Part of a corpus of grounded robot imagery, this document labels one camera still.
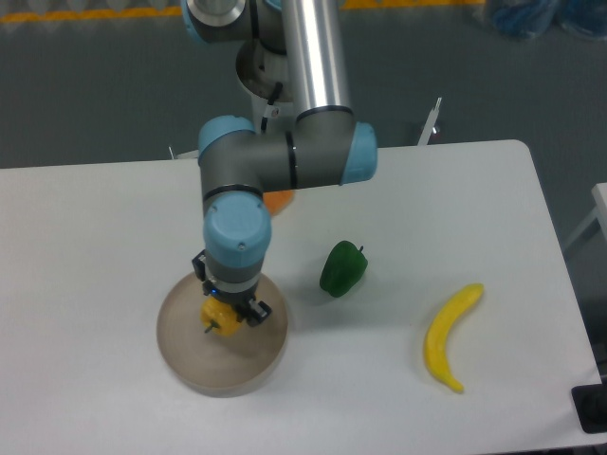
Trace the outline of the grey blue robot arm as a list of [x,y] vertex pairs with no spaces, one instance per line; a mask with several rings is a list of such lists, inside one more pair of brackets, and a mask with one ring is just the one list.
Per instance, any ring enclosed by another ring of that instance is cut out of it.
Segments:
[[268,192],[366,181],[377,169],[373,127],[355,119],[335,1],[185,1],[187,30],[206,43],[241,41],[283,57],[293,122],[265,131],[242,117],[209,120],[198,137],[204,249],[193,268],[206,296],[238,321],[262,324],[256,295],[271,238]]

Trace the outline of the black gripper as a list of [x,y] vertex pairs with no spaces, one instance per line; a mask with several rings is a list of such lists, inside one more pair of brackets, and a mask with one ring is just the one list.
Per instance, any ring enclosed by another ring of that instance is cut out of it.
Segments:
[[239,315],[239,319],[249,327],[259,326],[272,314],[269,305],[262,300],[255,299],[257,285],[245,291],[227,292],[207,280],[205,250],[201,250],[192,258],[192,266],[194,275],[202,282],[203,294],[230,305]]

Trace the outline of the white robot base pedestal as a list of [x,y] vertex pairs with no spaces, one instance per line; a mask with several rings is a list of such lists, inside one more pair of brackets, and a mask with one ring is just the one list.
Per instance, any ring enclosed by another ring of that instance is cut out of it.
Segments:
[[283,133],[295,124],[286,55],[273,53],[258,40],[244,42],[236,57],[236,73],[251,102],[257,133]]

